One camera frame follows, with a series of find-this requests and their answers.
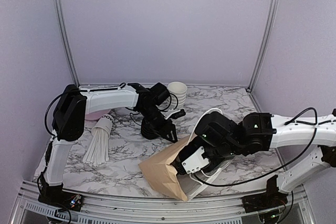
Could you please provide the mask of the brown paper bag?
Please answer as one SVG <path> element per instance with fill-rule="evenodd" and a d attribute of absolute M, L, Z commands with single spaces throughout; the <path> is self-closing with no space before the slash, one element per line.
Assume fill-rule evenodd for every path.
<path fill-rule="evenodd" d="M 196 127 L 208 115 L 223 115 L 219 108 L 207 110 L 192 133 L 139 164 L 150 187 L 170 198 L 190 201 L 203 192 L 231 164 L 234 156 L 219 156 L 216 149 L 196 135 Z"/>

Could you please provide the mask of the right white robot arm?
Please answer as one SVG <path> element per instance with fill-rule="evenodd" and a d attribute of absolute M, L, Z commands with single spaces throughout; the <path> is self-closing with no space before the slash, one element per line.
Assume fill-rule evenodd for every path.
<path fill-rule="evenodd" d="M 299 113 L 288 118 L 254 112 L 235 123 L 220 109 L 212 108 L 200 117 L 193 134 L 170 163 L 179 175 L 217 170 L 222 162 L 238 155 L 303 145 L 302 152 L 289 161 L 292 164 L 315 145 L 298 164 L 269 179 L 275 184 L 260 195 L 260 203 L 265 207 L 273 206 L 281 194 L 290 193 L 313 174 L 335 167 L 335 114 L 304 118 Z"/>

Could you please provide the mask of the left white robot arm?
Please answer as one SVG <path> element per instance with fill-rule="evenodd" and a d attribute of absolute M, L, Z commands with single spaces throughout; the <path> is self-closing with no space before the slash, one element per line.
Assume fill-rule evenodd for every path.
<path fill-rule="evenodd" d="M 45 196 L 54 205 L 66 202 L 63 173 L 70 149 L 84 131 L 86 115 L 101 110 L 128 108 L 143 116 L 141 134 L 148 140 L 161 137 L 177 142 L 176 128 L 166 118 L 159 106 L 170 97 L 165 85 L 157 83 L 146 88 L 139 83 L 123 83 L 119 86 L 98 89 L 82 89 L 73 84 L 54 99 L 56 107 L 52 117 L 51 139 L 45 153 L 46 167 L 39 182 L 45 188 Z"/>

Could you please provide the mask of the stack of black lids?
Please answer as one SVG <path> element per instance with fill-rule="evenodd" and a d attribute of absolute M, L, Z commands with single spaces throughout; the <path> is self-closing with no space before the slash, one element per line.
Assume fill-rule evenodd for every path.
<path fill-rule="evenodd" d="M 159 138 L 163 125 L 162 121 L 152 121 L 144 118 L 141 122 L 141 135 L 148 140 Z"/>

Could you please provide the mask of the stack of white cups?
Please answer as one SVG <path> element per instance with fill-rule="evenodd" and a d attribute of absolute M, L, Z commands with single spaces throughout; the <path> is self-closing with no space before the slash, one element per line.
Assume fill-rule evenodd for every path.
<path fill-rule="evenodd" d="M 173 94 L 169 109 L 181 109 L 186 100 L 187 86 L 182 82 L 175 81 L 169 83 L 167 89 Z"/>

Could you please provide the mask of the pink plate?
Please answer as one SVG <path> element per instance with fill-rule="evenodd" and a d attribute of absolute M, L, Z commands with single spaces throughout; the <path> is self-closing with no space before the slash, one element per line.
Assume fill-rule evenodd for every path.
<path fill-rule="evenodd" d="M 85 120 L 87 120 L 87 121 L 97 121 L 104 114 L 108 114 L 110 111 L 111 111 L 110 109 L 107 109 L 107 110 L 101 110 L 101 111 L 89 113 L 85 116 Z"/>

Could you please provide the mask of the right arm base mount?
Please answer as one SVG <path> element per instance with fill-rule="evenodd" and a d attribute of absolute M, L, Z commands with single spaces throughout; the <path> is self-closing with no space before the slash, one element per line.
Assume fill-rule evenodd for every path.
<path fill-rule="evenodd" d="M 244 196 L 241 199 L 245 213 L 262 211 L 269 208 L 286 205 L 288 203 L 288 194 L 279 192 L 277 178 L 278 175 L 274 175 L 267 180 L 266 191 L 264 193 Z"/>

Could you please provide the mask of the aluminium front rail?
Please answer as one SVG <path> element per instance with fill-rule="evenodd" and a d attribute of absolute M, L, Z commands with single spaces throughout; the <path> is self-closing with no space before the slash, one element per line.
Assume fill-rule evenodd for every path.
<path fill-rule="evenodd" d="M 9 223 L 259 223 L 260 212 L 246 213 L 242 197 L 251 193 L 194 198 L 182 202 L 167 198 L 140 198 L 82 193 L 80 212 L 57 213 L 57 208 L 38 201 L 33 182 L 24 181 Z"/>

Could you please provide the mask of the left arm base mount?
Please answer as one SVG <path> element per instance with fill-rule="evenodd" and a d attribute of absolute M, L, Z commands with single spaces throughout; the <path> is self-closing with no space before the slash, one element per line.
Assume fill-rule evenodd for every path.
<path fill-rule="evenodd" d="M 38 201 L 79 212 L 82 208 L 83 195 L 63 191 L 60 186 L 40 186 Z"/>

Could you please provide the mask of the right aluminium frame post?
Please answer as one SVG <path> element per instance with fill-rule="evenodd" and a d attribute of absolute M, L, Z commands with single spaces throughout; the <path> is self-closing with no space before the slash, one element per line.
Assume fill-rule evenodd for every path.
<path fill-rule="evenodd" d="M 276 20 L 278 5 L 279 5 L 279 0 L 270 0 L 264 33 L 263 33 L 261 44 L 259 47 L 258 56 L 257 56 L 257 60 L 254 66 L 254 70 L 252 72 L 251 79 L 250 79 L 249 86 L 248 86 L 248 90 L 250 93 L 253 92 L 257 84 L 258 77 L 261 72 L 261 68 L 262 68 L 263 61 L 266 56 L 271 32 L 272 32 L 272 29 L 273 29 L 273 26 Z"/>

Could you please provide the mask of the aluminium frame post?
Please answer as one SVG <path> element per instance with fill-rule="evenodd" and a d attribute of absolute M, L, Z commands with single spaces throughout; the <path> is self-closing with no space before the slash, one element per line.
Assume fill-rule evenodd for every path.
<path fill-rule="evenodd" d="M 254 66 L 254 70 L 252 72 L 251 79 L 250 79 L 249 86 L 248 86 L 248 90 L 250 93 L 253 92 L 257 84 L 258 77 L 261 72 L 261 68 L 262 68 L 263 61 L 266 56 L 271 32 L 272 32 L 272 29 L 273 29 L 273 26 L 276 20 L 278 5 L 279 5 L 279 0 L 270 0 L 264 33 L 263 33 L 261 44 L 259 47 L 258 56 L 257 56 L 257 60 Z"/>
<path fill-rule="evenodd" d="M 69 38 L 67 35 L 66 23 L 65 23 L 63 8 L 62 8 L 62 1 L 54 0 L 54 5 L 55 5 L 56 17 L 57 17 L 57 22 L 58 22 L 59 31 L 60 31 L 60 37 L 61 37 L 62 45 L 65 51 L 66 61 L 68 64 L 70 75 L 71 75 L 73 83 L 76 86 L 79 86 L 80 85 L 79 78 L 78 78 L 78 74 L 77 74 L 76 67 L 75 67 L 75 61 L 73 59 L 73 55 L 71 52 Z"/>

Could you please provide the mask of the left aluminium frame post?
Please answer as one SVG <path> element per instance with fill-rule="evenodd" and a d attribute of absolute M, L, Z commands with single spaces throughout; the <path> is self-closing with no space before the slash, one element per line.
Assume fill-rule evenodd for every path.
<path fill-rule="evenodd" d="M 57 22 L 58 22 L 59 31 L 60 31 L 60 37 L 61 37 L 62 45 L 65 51 L 66 61 L 68 64 L 70 75 L 71 75 L 73 83 L 76 86 L 79 86 L 80 85 L 79 78 L 78 78 L 78 74 L 77 74 L 76 67 L 75 67 L 75 61 L 73 59 L 73 55 L 71 52 L 69 38 L 67 35 L 66 23 L 65 23 L 63 8 L 62 8 L 62 1 L 54 0 L 54 5 L 55 5 L 56 17 L 57 17 Z"/>

